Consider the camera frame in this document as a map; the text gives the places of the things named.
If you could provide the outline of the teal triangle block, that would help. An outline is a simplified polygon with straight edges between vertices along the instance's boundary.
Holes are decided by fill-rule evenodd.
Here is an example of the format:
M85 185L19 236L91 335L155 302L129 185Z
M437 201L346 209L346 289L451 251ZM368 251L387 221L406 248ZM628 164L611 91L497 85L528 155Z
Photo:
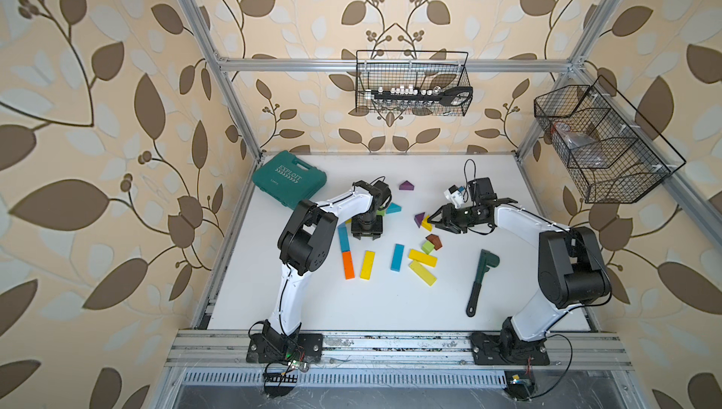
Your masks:
M387 209L385 209L385 213L386 213L387 215L392 215L392 214L400 213L401 211L402 211L402 207L400 207L400 205L398 205L398 204L396 204L396 203L391 203L391 204L389 204L389 206L387 207Z

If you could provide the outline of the teal long block diagonal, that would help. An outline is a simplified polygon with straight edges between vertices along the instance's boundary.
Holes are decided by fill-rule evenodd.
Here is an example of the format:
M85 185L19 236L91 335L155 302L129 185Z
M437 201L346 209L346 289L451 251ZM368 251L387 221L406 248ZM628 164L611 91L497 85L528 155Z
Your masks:
M338 227L338 241L340 242L340 250L342 253L351 251L347 225L345 223L342 223Z

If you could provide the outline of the orange rectangular block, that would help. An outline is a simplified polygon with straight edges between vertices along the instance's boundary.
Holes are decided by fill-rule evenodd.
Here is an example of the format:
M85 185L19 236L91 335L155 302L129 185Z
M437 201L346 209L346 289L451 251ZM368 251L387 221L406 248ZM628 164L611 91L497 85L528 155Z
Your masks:
M342 263L343 263L344 277L347 280L354 279L355 278L355 266L353 266L353 257L352 257L352 253L350 251L342 252Z

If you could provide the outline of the purple triangle block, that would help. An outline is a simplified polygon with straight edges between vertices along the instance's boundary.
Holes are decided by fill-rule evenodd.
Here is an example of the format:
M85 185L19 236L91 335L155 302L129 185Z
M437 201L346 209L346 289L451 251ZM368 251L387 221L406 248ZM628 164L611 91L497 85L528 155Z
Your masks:
M399 185L400 191L413 191L415 189L415 185L408 181L404 181Z
M420 213L420 214L414 215L415 223L417 224L417 226L418 226L419 228L420 228L421 225L423 224L424 218L425 218L425 213Z

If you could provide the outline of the yellow triangle block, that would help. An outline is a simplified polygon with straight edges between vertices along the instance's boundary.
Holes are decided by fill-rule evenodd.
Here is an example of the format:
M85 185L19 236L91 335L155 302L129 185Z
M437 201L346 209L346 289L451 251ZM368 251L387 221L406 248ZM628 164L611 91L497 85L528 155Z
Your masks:
M421 226L423 226L423 228L425 228L425 230L428 230L428 232L431 232L432 229L434 228L434 226L432 226L432 224L429 222L429 219L427 217L425 217L422 220Z

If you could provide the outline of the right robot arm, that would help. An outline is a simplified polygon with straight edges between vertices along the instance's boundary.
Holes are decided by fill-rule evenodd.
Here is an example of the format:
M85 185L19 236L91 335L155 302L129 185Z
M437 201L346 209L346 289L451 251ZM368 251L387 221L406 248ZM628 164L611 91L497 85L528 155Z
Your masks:
M479 178L445 191L447 204L428 217L440 230L454 234L507 230L538 252L538 290L524 309L508 318L500 342L509 346L543 341L549 329L575 309L609 296L611 281L597 236L589 228L572 228L536 215L513 198L500 198L491 180Z

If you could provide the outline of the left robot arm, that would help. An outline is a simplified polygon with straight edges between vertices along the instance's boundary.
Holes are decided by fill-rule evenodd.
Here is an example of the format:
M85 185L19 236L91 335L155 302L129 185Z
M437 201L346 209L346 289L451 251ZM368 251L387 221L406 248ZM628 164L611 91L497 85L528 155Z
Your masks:
M380 213L391 202L392 191L382 176L370 183L357 181L330 200L298 203L278 239L284 271L278 301L268 317L274 332L288 338L300 328L308 281L325 262L338 226L350 220L354 238L376 240L384 232Z

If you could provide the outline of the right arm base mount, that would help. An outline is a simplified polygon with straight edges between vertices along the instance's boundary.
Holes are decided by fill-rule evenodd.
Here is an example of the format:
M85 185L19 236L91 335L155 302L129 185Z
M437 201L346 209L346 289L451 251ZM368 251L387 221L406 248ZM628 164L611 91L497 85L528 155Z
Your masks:
M518 365L549 366L545 340L522 341L513 329L511 317L502 324L497 335L481 331L470 335L474 363L478 366Z

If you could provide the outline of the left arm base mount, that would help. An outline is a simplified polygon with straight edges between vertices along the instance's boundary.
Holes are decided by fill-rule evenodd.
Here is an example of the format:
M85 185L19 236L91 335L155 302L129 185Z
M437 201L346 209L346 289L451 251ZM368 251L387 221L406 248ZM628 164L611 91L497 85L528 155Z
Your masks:
M319 363L323 354L323 335L295 330L290 336L274 330L268 321L256 322L248 330L250 343L247 363Z

